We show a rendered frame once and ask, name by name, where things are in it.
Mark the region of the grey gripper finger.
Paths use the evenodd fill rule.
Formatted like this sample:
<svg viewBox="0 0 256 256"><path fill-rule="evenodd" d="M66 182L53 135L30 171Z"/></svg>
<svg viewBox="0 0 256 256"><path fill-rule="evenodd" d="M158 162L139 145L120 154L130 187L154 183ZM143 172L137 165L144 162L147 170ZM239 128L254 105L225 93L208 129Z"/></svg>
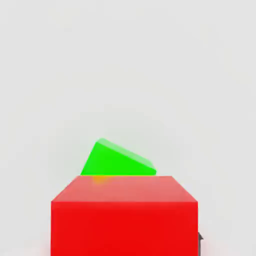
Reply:
<svg viewBox="0 0 256 256"><path fill-rule="evenodd" d="M200 232L198 232L198 256L201 256L201 241L204 238L202 237L202 235L200 234Z"/></svg>

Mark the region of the small green cube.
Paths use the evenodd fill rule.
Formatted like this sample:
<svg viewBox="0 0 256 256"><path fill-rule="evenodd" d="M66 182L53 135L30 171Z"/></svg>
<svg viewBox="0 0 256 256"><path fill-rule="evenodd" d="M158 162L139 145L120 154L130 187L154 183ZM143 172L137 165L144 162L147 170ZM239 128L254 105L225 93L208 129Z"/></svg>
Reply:
<svg viewBox="0 0 256 256"><path fill-rule="evenodd" d="M157 171L146 158L105 138L93 146L82 176L154 176Z"/></svg>

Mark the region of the small red cube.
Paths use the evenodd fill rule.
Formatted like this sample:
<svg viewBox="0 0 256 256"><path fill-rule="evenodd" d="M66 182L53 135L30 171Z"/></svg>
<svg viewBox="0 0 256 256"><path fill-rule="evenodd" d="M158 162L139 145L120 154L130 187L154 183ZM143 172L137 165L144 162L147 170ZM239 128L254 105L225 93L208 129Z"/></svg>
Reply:
<svg viewBox="0 0 256 256"><path fill-rule="evenodd" d="M77 176L51 201L50 256L198 256L198 202L171 176Z"/></svg>

